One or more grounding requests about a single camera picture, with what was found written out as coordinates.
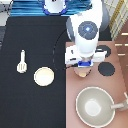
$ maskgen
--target small white bowl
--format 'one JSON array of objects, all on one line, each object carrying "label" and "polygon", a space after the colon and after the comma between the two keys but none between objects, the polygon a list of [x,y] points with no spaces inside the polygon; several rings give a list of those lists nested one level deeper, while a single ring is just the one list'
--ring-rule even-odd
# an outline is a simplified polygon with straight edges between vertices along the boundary
[{"label": "small white bowl", "polygon": [[54,80],[54,72],[48,67],[39,68],[34,74],[34,80],[40,86],[48,86]]},{"label": "small white bowl", "polygon": [[112,97],[99,87],[87,87],[76,98],[76,111],[80,119],[94,128],[102,128],[111,123],[115,116]]}]

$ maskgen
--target white robot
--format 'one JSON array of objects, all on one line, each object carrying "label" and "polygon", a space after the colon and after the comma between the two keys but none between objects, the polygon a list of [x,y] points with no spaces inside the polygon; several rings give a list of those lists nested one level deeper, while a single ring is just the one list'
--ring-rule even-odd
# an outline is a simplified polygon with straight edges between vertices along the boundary
[{"label": "white robot", "polygon": [[46,15],[62,15],[66,11],[66,0],[45,0],[44,2],[44,13]]},{"label": "white robot", "polygon": [[91,0],[91,3],[92,9],[71,15],[66,22],[68,37],[74,42],[73,46],[66,48],[66,65],[92,67],[93,62],[105,60],[107,51],[99,49],[96,52],[96,47],[99,32],[109,24],[109,16],[102,0]]}]

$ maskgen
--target white plate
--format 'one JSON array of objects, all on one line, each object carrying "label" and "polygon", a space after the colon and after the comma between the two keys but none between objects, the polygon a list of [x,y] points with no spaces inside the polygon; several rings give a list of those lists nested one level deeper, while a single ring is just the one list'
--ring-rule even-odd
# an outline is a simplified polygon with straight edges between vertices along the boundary
[{"label": "white plate", "polygon": [[54,80],[54,72],[48,67],[39,68],[34,74],[34,80],[40,86],[48,86]]}]

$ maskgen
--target white spoon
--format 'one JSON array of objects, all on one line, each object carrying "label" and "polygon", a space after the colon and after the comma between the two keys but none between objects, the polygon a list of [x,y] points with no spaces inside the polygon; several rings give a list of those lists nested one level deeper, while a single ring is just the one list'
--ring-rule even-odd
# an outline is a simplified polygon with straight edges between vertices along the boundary
[{"label": "white spoon", "polygon": [[17,65],[17,71],[19,73],[24,73],[27,71],[27,64],[25,63],[25,51],[24,50],[21,51],[21,61]]}]

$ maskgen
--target gray bowl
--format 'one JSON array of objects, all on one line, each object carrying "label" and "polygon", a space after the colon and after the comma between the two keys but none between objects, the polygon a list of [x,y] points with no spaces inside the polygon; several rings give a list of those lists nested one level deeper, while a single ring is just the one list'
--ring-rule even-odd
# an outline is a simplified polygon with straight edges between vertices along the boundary
[{"label": "gray bowl", "polygon": [[76,98],[76,111],[80,119],[91,127],[105,127],[115,116],[112,97],[103,89],[88,87]]}]

